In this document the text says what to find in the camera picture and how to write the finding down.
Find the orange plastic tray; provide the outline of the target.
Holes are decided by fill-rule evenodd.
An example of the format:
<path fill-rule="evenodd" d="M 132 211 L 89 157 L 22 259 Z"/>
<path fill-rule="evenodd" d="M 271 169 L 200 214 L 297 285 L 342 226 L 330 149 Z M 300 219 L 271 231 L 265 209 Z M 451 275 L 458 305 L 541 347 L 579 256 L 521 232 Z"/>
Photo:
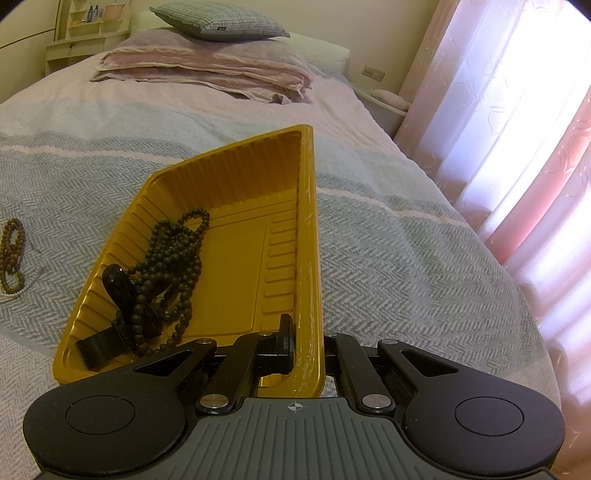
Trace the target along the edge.
<path fill-rule="evenodd" d="M 263 397 L 317 397 L 325 384 L 314 131 L 296 125 L 242 140 L 167 167 L 145 182 L 114 227 L 67 321 L 53 360 L 56 381 L 90 376 L 77 342 L 106 329 L 116 308 L 104 268 L 130 267 L 155 224 L 193 208 L 211 221 L 193 291 L 185 341 L 221 346 L 294 321 L 294 366 L 259 382 Z"/>

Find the black wristwatch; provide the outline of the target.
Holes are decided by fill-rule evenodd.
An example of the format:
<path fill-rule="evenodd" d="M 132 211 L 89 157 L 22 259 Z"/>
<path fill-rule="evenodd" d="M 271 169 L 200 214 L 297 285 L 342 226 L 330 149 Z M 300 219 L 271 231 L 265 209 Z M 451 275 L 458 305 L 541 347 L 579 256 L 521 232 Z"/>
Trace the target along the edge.
<path fill-rule="evenodd" d="M 104 269 L 102 284 L 117 308 L 115 318 L 108 328 L 76 342 L 84 365 L 91 371 L 96 371 L 115 357 L 128 353 L 134 340 L 131 317 L 138 295 L 135 286 L 117 264 L 110 264 Z"/>

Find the grey pink bedspread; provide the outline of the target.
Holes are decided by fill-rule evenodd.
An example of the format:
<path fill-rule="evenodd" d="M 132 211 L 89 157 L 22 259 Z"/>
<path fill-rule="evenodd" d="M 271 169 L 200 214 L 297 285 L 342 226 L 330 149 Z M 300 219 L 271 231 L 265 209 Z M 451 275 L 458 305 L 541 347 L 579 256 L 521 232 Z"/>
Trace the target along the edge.
<path fill-rule="evenodd" d="M 1 106 L 1 226 L 23 289 L 1 298 L 5 479 L 548 479 L 565 439 L 551 360 L 526 302 L 434 182 L 341 79 L 304 101 L 204 86 L 93 82 L 102 56 Z M 325 334 L 356 338 L 394 399 L 356 412 L 325 371 L 317 397 L 199 396 L 221 346 L 185 341 L 211 216 L 152 229 L 120 266 L 132 349 L 67 384 L 52 367 L 114 227 L 148 178 L 296 125 L 314 131 Z"/>

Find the white bedside table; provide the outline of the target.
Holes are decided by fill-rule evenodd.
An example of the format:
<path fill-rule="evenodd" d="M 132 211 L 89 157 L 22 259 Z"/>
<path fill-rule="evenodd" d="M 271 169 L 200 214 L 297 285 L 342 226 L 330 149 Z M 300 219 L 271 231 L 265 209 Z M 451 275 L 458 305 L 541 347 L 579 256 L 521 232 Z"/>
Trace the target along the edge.
<path fill-rule="evenodd" d="M 356 97 L 363 103 L 363 106 L 370 112 L 373 119 L 391 138 L 397 134 L 407 112 L 392 107 L 370 94 L 370 91 L 360 85 L 353 84 L 353 91 Z"/>

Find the folded pink blanket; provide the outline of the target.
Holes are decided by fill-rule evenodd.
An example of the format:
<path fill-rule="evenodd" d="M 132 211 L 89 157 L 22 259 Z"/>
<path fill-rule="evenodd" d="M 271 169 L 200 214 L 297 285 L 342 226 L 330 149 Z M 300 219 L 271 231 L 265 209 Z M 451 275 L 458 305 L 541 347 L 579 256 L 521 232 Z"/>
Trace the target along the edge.
<path fill-rule="evenodd" d="M 304 101 L 315 75 L 293 46 L 276 40 L 217 43 L 159 28 L 135 34 L 98 62 L 93 82 L 132 80 L 206 86 L 263 103 Z"/>

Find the pink item on nightstand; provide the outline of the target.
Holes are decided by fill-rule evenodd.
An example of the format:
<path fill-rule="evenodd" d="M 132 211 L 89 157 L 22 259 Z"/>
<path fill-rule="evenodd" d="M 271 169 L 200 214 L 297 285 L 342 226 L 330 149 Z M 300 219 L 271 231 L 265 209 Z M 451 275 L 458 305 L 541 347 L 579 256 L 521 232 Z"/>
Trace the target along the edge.
<path fill-rule="evenodd" d="M 408 111 L 411 106 L 411 104 L 400 95 L 385 89 L 374 89 L 370 91 L 370 96 L 377 101 L 401 111 Z"/>

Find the pink sheer curtain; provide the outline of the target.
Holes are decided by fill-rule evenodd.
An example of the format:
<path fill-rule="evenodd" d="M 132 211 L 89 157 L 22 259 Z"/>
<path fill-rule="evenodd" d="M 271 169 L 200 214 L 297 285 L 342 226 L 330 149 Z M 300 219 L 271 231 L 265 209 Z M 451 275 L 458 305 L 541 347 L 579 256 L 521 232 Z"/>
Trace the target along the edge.
<path fill-rule="evenodd" d="M 549 349 L 564 479 L 590 475 L 590 7 L 442 1 L 401 94 L 401 150 L 524 294 Z"/>

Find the grey checked pillow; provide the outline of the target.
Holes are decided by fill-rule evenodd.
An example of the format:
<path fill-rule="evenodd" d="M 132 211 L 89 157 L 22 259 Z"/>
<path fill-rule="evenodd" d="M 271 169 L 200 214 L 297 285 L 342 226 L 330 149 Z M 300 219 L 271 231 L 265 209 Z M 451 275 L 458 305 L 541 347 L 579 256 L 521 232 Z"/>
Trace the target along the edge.
<path fill-rule="evenodd" d="M 258 11 L 214 1 L 172 1 L 150 7 L 160 20 L 188 36 L 212 42 L 290 38 L 273 20 Z"/>

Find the cream dressing table shelf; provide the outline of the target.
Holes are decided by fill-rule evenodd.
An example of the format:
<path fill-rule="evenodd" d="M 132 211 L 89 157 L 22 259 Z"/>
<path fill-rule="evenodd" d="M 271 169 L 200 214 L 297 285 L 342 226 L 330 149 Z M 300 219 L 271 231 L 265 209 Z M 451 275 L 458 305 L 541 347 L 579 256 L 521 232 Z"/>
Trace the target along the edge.
<path fill-rule="evenodd" d="M 124 4 L 117 21 L 102 20 L 109 4 Z M 58 4 L 54 41 L 46 47 L 45 75 L 112 49 L 129 35 L 131 1 L 70 0 Z"/>

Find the wall power socket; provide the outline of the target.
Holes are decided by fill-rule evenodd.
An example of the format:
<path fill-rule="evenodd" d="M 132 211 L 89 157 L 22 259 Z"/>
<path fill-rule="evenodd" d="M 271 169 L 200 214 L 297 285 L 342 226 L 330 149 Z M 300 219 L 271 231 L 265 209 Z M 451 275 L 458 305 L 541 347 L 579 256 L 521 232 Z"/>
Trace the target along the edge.
<path fill-rule="evenodd" d="M 362 74 L 363 76 L 366 76 L 367 78 L 373 79 L 377 82 L 382 82 L 386 75 L 384 71 L 370 66 L 363 67 Z"/>

